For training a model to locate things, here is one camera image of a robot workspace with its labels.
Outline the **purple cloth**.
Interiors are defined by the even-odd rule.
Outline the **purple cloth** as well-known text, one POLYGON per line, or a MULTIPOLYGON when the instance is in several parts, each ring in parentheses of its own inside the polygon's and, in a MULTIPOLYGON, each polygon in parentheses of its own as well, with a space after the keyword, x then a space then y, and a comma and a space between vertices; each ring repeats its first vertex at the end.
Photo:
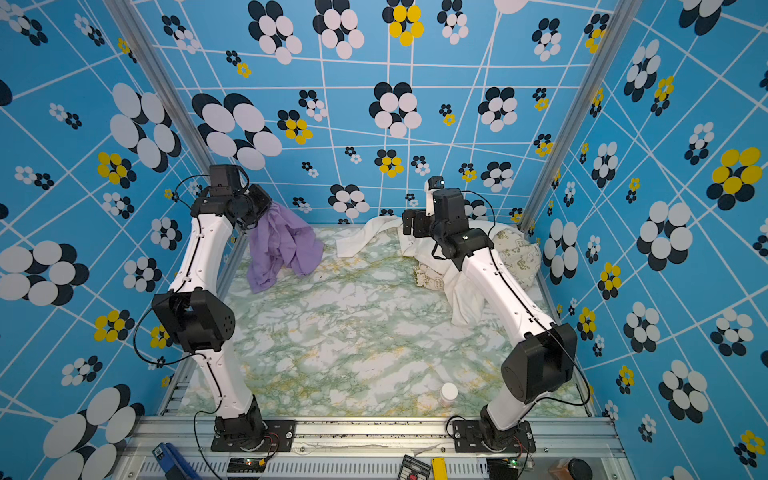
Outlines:
POLYGON ((247 280, 253 293, 274 286, 283 267, 308 276, 322 261, 324 244, 313 228, 277 203, 270 205, 247 238, 251 257, 247 280))

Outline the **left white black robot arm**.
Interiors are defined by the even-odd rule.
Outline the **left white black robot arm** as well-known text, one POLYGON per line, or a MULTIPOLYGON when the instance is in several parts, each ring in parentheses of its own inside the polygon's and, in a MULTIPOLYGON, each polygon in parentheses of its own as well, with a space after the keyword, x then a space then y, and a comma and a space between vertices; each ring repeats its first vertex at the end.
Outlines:
POLYGON ((241 224, 254 226, 271 198, 252 184, 238 190, 212 186, 191 207, 191 238, 169 291, 157 294, 152 311, 198 364, 215 401, 214 451, 255 450, 266 438, 255 395, 246 386, 230 344, 236 319, 218 296, 218 270, 225 244, 241 224))

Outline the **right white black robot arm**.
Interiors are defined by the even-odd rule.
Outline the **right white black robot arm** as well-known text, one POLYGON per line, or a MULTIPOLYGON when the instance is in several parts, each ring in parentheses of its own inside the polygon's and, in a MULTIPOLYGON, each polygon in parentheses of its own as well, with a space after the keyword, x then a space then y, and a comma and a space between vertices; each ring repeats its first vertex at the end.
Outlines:
POLYGON ((432 256, 449 260, 479 289, 501 320, 512 350, 501 365, 504 386, 481 410, 479 430, 486 449, 501 452, 523 439, 524 419, 540 401, 571 380, 577 338, 569 325, 558 325, 526 294, 503 265, 487 233, 470 225, 458 188, 443 178, 425 183, 426 207, 402 214, 403 233, 435 241, 432 256))

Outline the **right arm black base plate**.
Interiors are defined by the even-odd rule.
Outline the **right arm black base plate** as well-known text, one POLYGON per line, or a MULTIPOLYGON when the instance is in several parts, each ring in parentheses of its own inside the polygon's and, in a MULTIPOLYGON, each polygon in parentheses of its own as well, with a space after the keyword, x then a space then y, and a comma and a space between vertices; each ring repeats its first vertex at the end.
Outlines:
POLYGON ((457 453, 510 453, 524 455, 537 451, 531 425, 527 421, 508 430, 497 430, 489 420, 453 419, 446 426, 457 453))

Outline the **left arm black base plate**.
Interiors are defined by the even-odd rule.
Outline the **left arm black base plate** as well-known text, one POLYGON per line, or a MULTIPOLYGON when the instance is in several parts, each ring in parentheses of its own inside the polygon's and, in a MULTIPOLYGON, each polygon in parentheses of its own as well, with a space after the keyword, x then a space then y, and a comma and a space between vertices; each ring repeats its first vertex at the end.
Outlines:
POLYGON ((254 423, 245 419, 216 418, 210 448, 214 452, 289 452, 296 427, 296 420, 254 423))

